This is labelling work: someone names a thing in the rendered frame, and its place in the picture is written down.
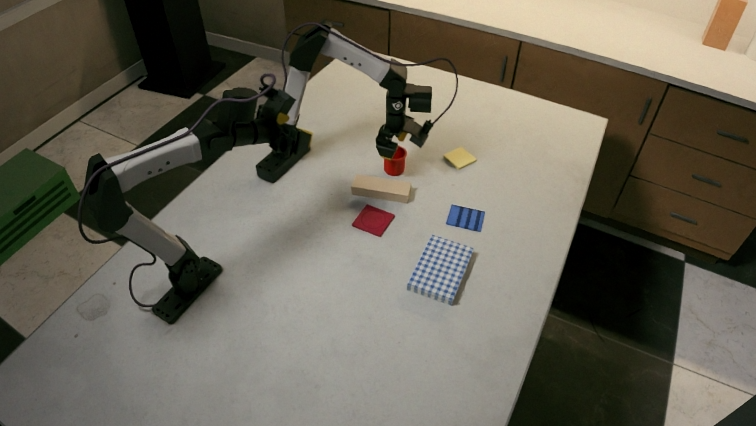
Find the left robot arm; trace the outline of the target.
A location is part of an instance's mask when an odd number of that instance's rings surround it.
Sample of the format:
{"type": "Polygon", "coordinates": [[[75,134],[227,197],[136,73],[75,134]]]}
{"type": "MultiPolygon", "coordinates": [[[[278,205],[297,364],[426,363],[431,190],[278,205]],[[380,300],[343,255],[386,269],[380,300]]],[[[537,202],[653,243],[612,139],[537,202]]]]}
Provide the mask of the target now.
{"type": "MultiPolygon", "coordinates": [[[[348,39],[337,30],[331,28],[333,22],[323,20],[319,24],[348,39]]],[[[431,86],[407,83],[408,69],[406,66],[390,64],[370,53],[373,51],[357,43],[358,46],[356,46],[331,31],[329,34],[327,32],[327,30],[318,26],[313,27],[299,37],[290,55],[289,66],[291,67],[289,69],[285,92],[295,98],[296,101],[288,113],[290,116],[289,121],[281,124],[285,128],[285,131],[282,133],[290,136],[291,128],[297,126],[308,79],[319,53],[335,58],[359,70],[379,83],[380,87],[388,90],[386,92],[386,110],[391,114],[403,113],[406,110],[407,98],[410,112],[431,113],[433,88],[431,86]]],[[[392,62],[401,63],[393,58],[381,57],[392,62]]],[[[400,130],[411,134],[412,136],[409,141],[422,148],[429,136],[426,133],[431,127],[431,121],[431,119],[429,121],[426,120],[423,126],[421,126],[415,121],[406,119],[406,124],[400,130]]],[[[276,153],[273,150],[272,153],[270,152],[255,167],[256,170],[273,176],[294,156],[286,156],[282,152],[276,153]]]]}

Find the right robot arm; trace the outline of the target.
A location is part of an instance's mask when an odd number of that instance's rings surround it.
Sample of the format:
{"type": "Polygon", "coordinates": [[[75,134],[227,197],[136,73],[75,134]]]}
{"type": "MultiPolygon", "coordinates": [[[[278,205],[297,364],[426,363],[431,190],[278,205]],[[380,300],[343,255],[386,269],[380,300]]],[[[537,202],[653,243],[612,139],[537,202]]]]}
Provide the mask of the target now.
{"type": "MultiPolygon", "coordinates": [[[[268,99],[263,105],[261,118],[267,119],[271,126],[276,125],[278,114],[287,115],[296,101],[281,89],[277,92],[270,89],[264,96],[268,99]]],[[[122,234],[165,262],[170,271],[168,278],[173,289],[152,307],[152,311],[168,323],[177,319],[222,267],[205,256],[199,258],[185,240],[178,235],[169,234],[135,210],[125,201],[123,193],[172,168],[199,160],[206,161],[222,152],[232,151],[233,147],[251,145],[256,134],[251,122],[254,120],[257,100],[245,103],[221,102],[217,121],[203,119],[186,135],[174,138],[192,128],[198,120],[184,125],[185,128],[167,138],[129,153],[107,159],[99,153],[88,161],[84,190],[90,177],[116,161],[100,177],[93,179],[84,204],[101,230],[122,234]],[[119,160],[126,156],[129,157],[119,160]]]]}

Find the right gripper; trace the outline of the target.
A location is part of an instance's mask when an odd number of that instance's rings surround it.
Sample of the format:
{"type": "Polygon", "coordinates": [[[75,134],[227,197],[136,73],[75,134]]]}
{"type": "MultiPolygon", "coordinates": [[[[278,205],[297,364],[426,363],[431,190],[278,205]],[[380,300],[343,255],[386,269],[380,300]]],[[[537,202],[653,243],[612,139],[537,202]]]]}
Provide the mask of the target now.
{"type": "Polygon", "coordinates": [[[257,110],[256,119],[253,120],[252,125],[255,128],[255,139],[251,145],[269,143],[269,147],[275,152],[282,152],[286,156],[298,155],[299,153],[310,148],[313,133],[307,130],[293,127],[290,131],[290,136],[286,136],[284,133],[285,128],[281,124],[289,121],[289,115],[279,114],[275,126],[271,126],[270,122],[261,118],[263,105],[259,105],[257,110]],[[286,139],[287,137],[287,139],[286,139]],[[285,143],[286,142],[286,143],[285,143]],[[291,148],[292,147],[292,148],[291,148]]]}

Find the beige rectangular block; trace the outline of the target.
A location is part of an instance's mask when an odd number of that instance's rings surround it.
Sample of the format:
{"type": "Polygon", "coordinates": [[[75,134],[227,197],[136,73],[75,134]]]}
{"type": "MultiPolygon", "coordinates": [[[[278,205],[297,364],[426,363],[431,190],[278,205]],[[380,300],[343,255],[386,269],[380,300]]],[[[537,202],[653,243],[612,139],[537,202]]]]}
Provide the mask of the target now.
{"type": "Polygon", "coordinates": [[[411,182],[356,174],[351,190],[352,195],[407,204],[411,182]]]}

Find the red cup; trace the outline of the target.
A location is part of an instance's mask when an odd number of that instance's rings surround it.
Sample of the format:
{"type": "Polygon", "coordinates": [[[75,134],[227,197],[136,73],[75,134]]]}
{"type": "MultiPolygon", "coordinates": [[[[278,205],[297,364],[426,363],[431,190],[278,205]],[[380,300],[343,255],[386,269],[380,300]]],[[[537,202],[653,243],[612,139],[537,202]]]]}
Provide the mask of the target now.
{"type": "Polygon", "coordinates": [[[402,174],[405,168],[406,156],[406,149],[398,145],[398,149],[393,158],[391,160],[384,159],[384,171],[390,176],[398,176],[402,174]]]}

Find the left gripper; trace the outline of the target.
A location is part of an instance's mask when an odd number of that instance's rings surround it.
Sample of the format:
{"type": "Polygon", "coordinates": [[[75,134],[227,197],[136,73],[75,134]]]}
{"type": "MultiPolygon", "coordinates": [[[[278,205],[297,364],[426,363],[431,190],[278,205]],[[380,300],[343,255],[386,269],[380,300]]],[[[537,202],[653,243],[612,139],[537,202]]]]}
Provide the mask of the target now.
{"type": "Polygon", "coordinates": [[[398,143],[392,142],[394,135],[398,138],[398,141],[404,141],[408,133],[402,132],[400,129],[406,124],[405,119],[414,121],[413,117],[406,115],[406,111],[400,114],[391,114],[386,110],[386,123],[380,127],[375,138],[376,148],[381,158],[387,160],[393,158],[398,149],[398,143]]]}

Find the red square coaster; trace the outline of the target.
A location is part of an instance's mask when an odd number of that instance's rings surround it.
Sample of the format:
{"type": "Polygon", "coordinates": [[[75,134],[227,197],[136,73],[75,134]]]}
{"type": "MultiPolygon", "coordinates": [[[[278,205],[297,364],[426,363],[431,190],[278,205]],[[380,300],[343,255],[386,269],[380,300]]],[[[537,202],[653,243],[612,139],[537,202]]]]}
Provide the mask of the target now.
{"type": "Polygon", "coordinates": [[[352,227],[381,237],[394,217],[394,214],[367,204],[352,223],[352,227]]]}

